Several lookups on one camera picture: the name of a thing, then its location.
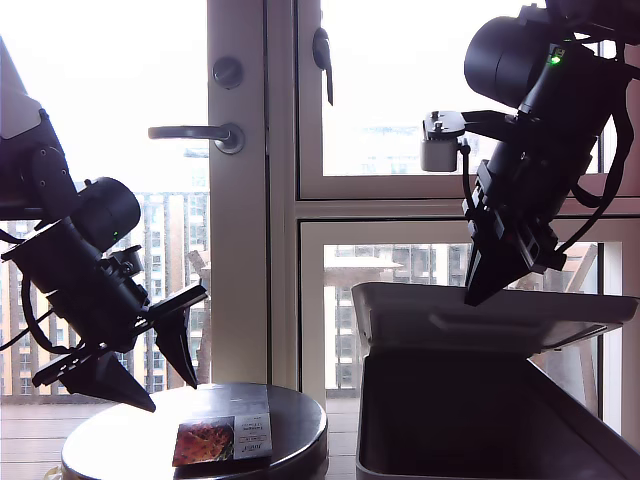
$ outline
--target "stool top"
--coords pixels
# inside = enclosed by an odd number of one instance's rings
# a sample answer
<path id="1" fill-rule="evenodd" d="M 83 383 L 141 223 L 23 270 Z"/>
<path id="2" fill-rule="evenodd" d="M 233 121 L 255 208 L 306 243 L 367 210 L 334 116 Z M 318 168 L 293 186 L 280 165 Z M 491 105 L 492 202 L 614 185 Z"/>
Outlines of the stool top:
<path id="1" fill-rule="evenodd" d="M 326 465 L 327 417 L 310 397 L 267 385 L 273 454 L 267 459 L 171 466 L 178 425 L 193 418 L 213 388 L 183 387 L 152 395 L 155 413 L 129 405 L 111 407 L 90 418 L 67 438 L 62 449 L 64 478 L 254 479 L 309 478 Z"/>

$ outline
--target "black wire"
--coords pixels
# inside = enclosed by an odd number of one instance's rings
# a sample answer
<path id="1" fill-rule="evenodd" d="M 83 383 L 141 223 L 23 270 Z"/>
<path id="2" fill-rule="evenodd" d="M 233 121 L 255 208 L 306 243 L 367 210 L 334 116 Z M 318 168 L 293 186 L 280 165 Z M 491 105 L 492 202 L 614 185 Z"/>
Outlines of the black wire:
<path id="1" fill-rule="evenodd" d="M 0 230 L 0 240 L 7 243 L 13 243 L 14 245 L 19 245 L 24 242 L 22 238 L 16 238 L 13 235 L 8 234 L 4 230 Z"/>
<path id="2" fill-rule="evenodd" d="M 38 318 L 38 320 L 36 320 L 36 322 L 40 323 L 42 320 L 47 318 L 52 313 L 53 313 L 53 308 L 51 310 L 49 310 L 47 313 L 45 313 L 44 315 L 42 315 L 40 318 Z M 0 346 L 0 352 L 2 352 L 3 350 L 6 350 L 7 348 L 11 347 L 12 345 L 15 345 L 15 343 L 18 340 L 20 340 L 22 337 L 24 337 L 27 333 L 29 333 L 29 327 L 25 328 L 18 335 L 16 335 L 11 340 L 9 340 L 7 343 L 5 343 L 4 345 Z"/>
<path id="3" fill-rule="evenodd" d="M 622 175 L 624 173 L 624 162 L 629 156 L 634 140 L 633 124 L 631 123 L 629 113 L 627 112 L 626 89 L 621 89 L 618 93 L 617 103 L 613 112 L 613 122 L 618 133 L 618 147 L 616 149 L 616 154 L 613 157 L 611 169 L 607 175 L 607 181 L 605 182 L 600 206 L 593 215 L 589 217 L 589 220 L 587 220 L 567 242 L 558 248 L 558 252 L 560 253 L 566 252 L 569 247 L 574 245 L 585 233 L 589 231 L 591 227 L 593 227 L 596 221 L 602 217 L 609 205 L 611 205 L 611 202 L 613 202 L 616 194 L 618 193 L 618 189 L 622 183 Z"/>
<path id="4" fill-rule="evenodd" d="M 71 353 L 73 349 L 66 347 L 54 346 L 51 340 L 44 334 L 36 317 L 33 315 L 33 307 L 31 306 L 31 278 L 28 274 L 22 274 L 22 311 L 24 312 L 24 318 L 27 321 L 27 327 L 33 335 L 33 339 L 49 353 L 61 354 Z"/>
<path id="5" fill-rule="evenodd" d="M 473 196 L 471 194 L 471 187 L 469 186 L 469 154 L 471 148 L 467 143 L 467 139 L 462 140 L 462 147 L 460 152 L 462 153 L 462 189 L 464 190 L 464 198 L 467 200 L 467 208 L 470 212 L 475 209 L 473 203 Z"/>

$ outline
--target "wooden deck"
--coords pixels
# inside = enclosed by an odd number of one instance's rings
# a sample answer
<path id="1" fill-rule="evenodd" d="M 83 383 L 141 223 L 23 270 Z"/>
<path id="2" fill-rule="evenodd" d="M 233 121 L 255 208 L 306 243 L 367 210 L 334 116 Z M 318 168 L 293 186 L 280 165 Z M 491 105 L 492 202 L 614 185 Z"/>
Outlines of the wooden deck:
<path id="1" fill-rule="evenodd" d="M 0 406 L 0 479 L 41 480 L 60 464 L 66 437 L 109 405 Z M 355 480 L 358 399 L 327 400 L 327 480 Z"/>

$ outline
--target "white lid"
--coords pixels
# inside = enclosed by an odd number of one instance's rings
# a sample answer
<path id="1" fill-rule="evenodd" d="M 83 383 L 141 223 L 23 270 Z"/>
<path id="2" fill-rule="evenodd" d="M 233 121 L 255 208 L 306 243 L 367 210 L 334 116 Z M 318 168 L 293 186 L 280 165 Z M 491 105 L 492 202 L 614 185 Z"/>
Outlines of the white lid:
<path id="1" fill-rule="evenodd" d="M 613 330 L 631 320 L 634 297 L 502 290 L 477 307 L 464 287 L 363 283 L 353 287 L 362 346 L 523 354 Z"/>

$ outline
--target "food image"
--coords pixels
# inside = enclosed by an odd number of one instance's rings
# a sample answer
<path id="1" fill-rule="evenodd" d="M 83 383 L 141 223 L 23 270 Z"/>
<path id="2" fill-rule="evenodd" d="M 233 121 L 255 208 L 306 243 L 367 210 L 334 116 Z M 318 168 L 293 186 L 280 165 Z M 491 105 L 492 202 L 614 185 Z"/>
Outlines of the food image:
<path id="1" fill-rule="evenodd" d="M 233 417 L 183 423 L 178 428 L 173 466 L 233 458 Z"/>

